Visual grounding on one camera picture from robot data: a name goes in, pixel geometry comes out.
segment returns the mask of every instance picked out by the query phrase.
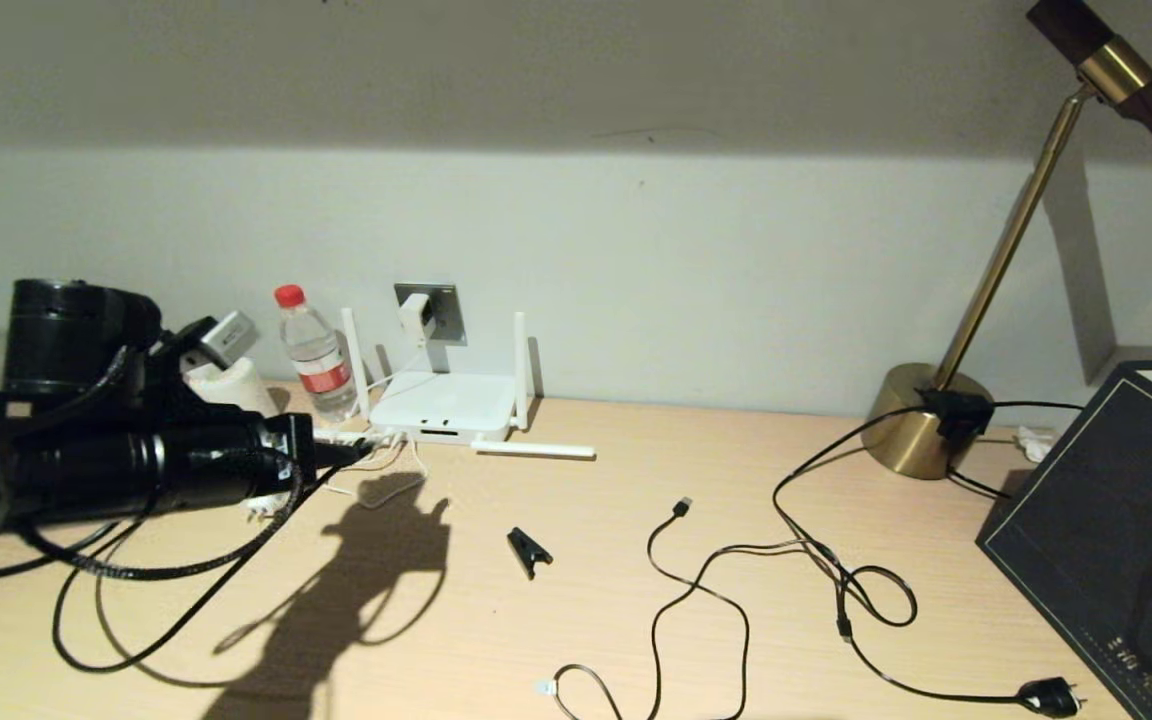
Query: black power plug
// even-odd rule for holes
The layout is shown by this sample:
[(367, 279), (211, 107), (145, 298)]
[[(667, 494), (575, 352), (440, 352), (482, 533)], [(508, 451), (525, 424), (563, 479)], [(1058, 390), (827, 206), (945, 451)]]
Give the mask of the black power plug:
[(1034, 680), (1020, 685), (1016, 700), (1044, 717), (1074, 717), (1083, 707), (1083, 702), (1074, 696), (1074, 687), (1064, 679)]
[(983, 395), (946, 389), (920, 389), (923, 404), (941, 419), (937, 432), (950, 446), (978, 437), (990, 426), (993, 418), (993, 402)]

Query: desk lamp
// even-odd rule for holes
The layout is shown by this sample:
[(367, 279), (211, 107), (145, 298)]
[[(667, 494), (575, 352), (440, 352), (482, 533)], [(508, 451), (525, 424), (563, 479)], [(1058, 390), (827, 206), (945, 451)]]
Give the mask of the desk lamp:
[[(1005, 234), (998, 241), (993, 258), (941, 364), (909, 363), (893, 367), (882, 379), (882, 388), (869, 414), (870, 419), (907, 407), (926, 406), (925, 393), (929, 391), (948, 391), (993, 401), (986, 388), (958, 372), (958, 365), (963, 363), (975, 332), (980, 327), (998, 285), (1002, 282), (1007, 265), (1011, 263), (1029, 219), (1043, 197), (1043, 189), (1056, 167), (1056, 159), (1078, 122), (1084, 101), (1094, 97), (1116, 109), (1121, 118), (1137, 120), (1152, 132), (1152, 68), (1128, 41), (1111, 31), (1082, 0), (1041, 0), (1026, 16), (1078, 69), (1078, 90), (1066, 97), (1061, 105), (1047, 141), (1043, 143), (1037, 167), (1025, 183), (1020, 204), (1007, 220)], [(948, 468), (963, 460), (975, 440), (973, 433), (950, 433), (946, 437), (941, 426), (940, 415), (908, 411), (873, 425), (861, 438), (869, 454), (896, 473), (941, 479)]]

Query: desk surface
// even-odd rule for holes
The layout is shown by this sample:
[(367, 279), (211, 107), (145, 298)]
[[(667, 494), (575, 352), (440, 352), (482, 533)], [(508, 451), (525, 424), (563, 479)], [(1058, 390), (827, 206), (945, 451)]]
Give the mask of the desk surface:
[[(293, 393), (291, 409), (305, 409)], [(422, 445), (429, 483), (378, 511), (319, 492), (145, 670), (86, 675), (52, 651), (50, 621), (65, 577), (50, 566), (0, 579), (0, 719), (182, 717), (287, 719), (562, 717), (535, 683), (568, 662), (599, 670), (626, 717), (652, 706), (649, 626), (680, 585), (654, 574), (645, 541), (681, 497), (695, 506), (658, 541), (660, 562), (690, 575), (713, 550), (788, 538), (771, 491), (788, 469), (856, 419), (544, 400), (515, 439), (598, 447), (598, 460), (473, 455)], [(964, 471), (1000, 486), (1029, 463), (993, 430)], [(846, 446), (855, 450), (856, 445)], [(380, 471), (342, 473), (342, 487), (378, 492), (410, 478), (410, 452)], [(1126, 712), (1091, 670), (973, 545), (990, 501), (946, 482), (888, 473), (864, 452), (804, 475), (788, 511), (848, 564), (886, 564), (918, 592), (905, 629), (852, 612), (879, 667), (955, 694), (1010, 694), (1064, 675), (1091, 702), (1079, 717)], [(553, 553), (535, 582), (506, 541), (515, 525)], [(222, 509), (156, 520), (120, 552), (128, 564), (218, 555), (255, 530)], [(82, 529), (55, 533), (82, 537)], [(0, 538), (0, 564), (31, 556)], [(141, 650), (212, 575), (164, 583), (106, 582), (114, 637)], [(707, 584), (745, 606), (750, 720), (882, 717), (1011, 719), (1015, 706), (924, 700), (870, 674), (838, 637), (833, 589), (803, 555), (727, 556)], [(79, 579), (65, 637), (81, 659), (119, 659)], [(876, 583), (892, 614), (901, 598)], [(662, 719), (729, 715), (738, 700), (741, 623), (732, 607), (695, 597), (660, 623)], [(593, 682), (563, 680), (582, 719), (612, 717)]]

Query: power plug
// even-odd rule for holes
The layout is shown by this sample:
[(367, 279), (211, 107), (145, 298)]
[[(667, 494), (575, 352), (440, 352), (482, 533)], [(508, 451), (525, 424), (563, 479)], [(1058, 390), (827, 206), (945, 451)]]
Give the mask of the power plug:
[(434, 308), (430, 305), (429, 295), (414, 291), (397, 306), (397, 324), (402, 325), (403, 334), (416, 346), (417, 350), (425, 347), (425, 341), (434, 334)]
[(1020, 685), (1016, 700), (1044, 717), (1074, 717), (1083, 707), (1083, 700), (1074, 694), (1074, 685), (1064, 679), (1034, 680)]

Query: wall outlet plate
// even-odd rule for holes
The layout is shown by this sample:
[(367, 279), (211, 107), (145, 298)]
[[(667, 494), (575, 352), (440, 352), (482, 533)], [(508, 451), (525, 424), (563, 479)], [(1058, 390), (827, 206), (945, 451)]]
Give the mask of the wall outlet plate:
[(465, 319), (461, 318), (461, 301), (456, 296), (456, 286), (437, 283), (394, 283), (394, 296), (397, 305), (407, 302), (407, 296), (414, 291), (429, 295), (431, 313), (434, 314), (434, 333), (430, 340), (465, 344)]

